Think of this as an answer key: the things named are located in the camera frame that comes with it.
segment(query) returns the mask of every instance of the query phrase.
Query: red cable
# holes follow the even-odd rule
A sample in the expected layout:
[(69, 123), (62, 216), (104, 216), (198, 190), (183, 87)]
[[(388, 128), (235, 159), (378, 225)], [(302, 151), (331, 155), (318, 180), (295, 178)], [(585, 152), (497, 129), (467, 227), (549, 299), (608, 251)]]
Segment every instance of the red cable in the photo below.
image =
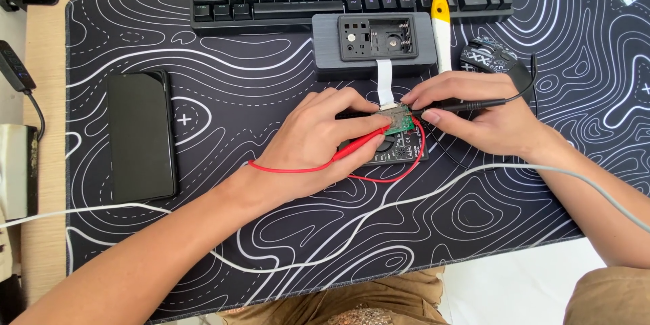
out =
[[(415, 166), (417, 165), (417, 163), (420, 162), (420, 158), (422, 157), (422, 154), (423, 154), (423, 152), (425, 150), (425, 129), (422, 127), (422, 125), (420, 124), (420, 122), (416, 118), (411, 116), (411, 119), (413, 120), (413, 124), (416, 125), (420, 129), (420, 133), (422, 134), (422, 144), (420, 145), (420, 152), (417, 154), (417, 157), (415, 158), (415, 161), (413, 162), (413, 165), (411, 165), (411, 167), (408, 170), (406, 170), (402, 175), (400, 175), (400, 176), (398, 176), (396, 178), (386, 179), (386, 180), (373, 179), (373, 178), (367, 178), (367, 177), (360, 177), (360, 176), (357, 176), (357, 175), (348, 175), (348, 177), (349, 178), (361, 179), (361, 180), (368, 180), (368, 181), (372, 181), (372, 182), (395, 182), (395, 181), (398, 181), (398, 180), (402, 179), (403, 177), (407, 176), (411, 171), (413, 171), (413, 169), (415, 169)], [(272, 169), (272, 168), (265, 168), (263, 166), (257, 165), (255, 163), (255, 160), (249, 160), (248, 165), (252, 166), (255, 169), (259, 169), (259, 170), (262, 170), (262, 171), (267, 171), (269, 173), (311, 173), (313, 171), (323, 170), (323, 169), (327, 168), (328, 166), (330, 166), (331, 163), (334, 163), (335, 161), (337, 161), (338, 159), (341, 159), (341, 158), (343, 158), (345, 156), (350, 155), (351, 153), (353, 153), (354, 151), (359, 149), (359, 147), (365, 145), (373, 137), (377, 136), (378, 134), (383, 134), (388, 128), (389, 128), (389, 126), (382, 127), (382, 128), (380, 128), (378, 130), (375, 130), (375, 131), (373, 131), (373, 132), (371, 132), (371, 133), (369, 133), (369, 134), (367, 134), (367, 135), (365, 135), (365, 136), (363, 136), (361, 138), (357, 138), (356, 140), (354, 140), (353, 142), (351, 142), (347, 146), (343, 147), (341, 150), (338, 150), (337, 153), (334, 154), (334, 156), (331, 158), (331, 160), (329, 162), (327, 162), (326, 164), (321, 165), (321, 166), (319, 166), (317, 168), (310, 168), (310, 169)]]

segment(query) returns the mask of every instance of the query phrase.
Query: wooden desk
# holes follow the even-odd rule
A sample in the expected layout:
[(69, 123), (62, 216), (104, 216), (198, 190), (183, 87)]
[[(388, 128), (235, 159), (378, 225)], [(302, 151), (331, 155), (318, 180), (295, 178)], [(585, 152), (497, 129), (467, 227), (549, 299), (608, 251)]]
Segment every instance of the wooden desk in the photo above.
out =
[[(39, 212), (66, 208), (66, 48), (65, 7), (29, 7), (27, 16), (26, 65), (37, 81), (34, 92), (47, 121), (40, 144)], [(25, 100), (25, 123), (38, 125), (37, 115)], [(63, 215), (23, 225), (23, 283), (33, 303), (65, 278), (66, 241)]]

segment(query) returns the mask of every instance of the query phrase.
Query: forearm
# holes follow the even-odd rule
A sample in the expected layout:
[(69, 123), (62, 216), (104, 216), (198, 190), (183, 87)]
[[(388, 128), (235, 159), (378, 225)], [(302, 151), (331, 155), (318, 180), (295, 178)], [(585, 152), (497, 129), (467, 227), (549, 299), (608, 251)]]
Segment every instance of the forearm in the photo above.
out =
[(75, 271), (14, 324), (143, 324), (211, 249), (262, 214), (248, 184), (223, 184)]
[[(524, 160), (579, 173), (605, 189), (641, 221), (650, 223), (650, 199), (569, 145), (545, 127), (538, 149)], [(587, 183), (568, 175), (538, 171), (553, 194), (589, 238), (608, 266), (650, 268), (650, 234), (639, 228)]]

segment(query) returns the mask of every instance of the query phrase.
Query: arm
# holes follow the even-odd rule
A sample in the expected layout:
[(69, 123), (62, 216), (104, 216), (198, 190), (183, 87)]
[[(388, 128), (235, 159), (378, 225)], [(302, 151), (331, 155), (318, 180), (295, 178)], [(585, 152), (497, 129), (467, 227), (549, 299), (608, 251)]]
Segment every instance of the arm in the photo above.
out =
[[(365, 112), (378, 108), (350, 88), (310, 93), (287, 117), (257, 163), (280, 169), (321, 166), (341, 142), (390, 123), (381, 115), (335, 121), (334, 115), (347, 107)], [(86, 263), (12, 324), (143, 324), (183, 275), (215, 246), (282, 203), (342, 180), (369, 161), (382, 141), (383, 136), (378, 136), (313, 173), (265, 173), (245, 166)]]
[[(402, 102), (424, 108), (449, 97), (477, 101), (516, 95), (504, 74), (444, 72), (419, 84)], [(566, 142), (556, 130), (537, 121), (522, 98), (488, 108), (473, 121), (430, 109), (422, 118), (479, 149), (516, 155), (529, 163), (575, 171), (594, 181), (641, 221), (650, 223), (650, 199), (599, 167)], [(650, 269), (650, 234), (624, 217), (585, 182), (568, 175), (539, 171), (553, 194), (589, 238), (608, 266)]]

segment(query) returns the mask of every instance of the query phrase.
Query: smartphone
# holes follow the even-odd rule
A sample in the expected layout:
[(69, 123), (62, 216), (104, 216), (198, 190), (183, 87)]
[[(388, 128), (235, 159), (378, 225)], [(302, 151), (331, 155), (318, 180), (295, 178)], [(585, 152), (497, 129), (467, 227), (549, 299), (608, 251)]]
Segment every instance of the smartphone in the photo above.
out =
[(167, 73), (111, 76), (107, 100), (113, 202), (173, 197), (178, 182)]

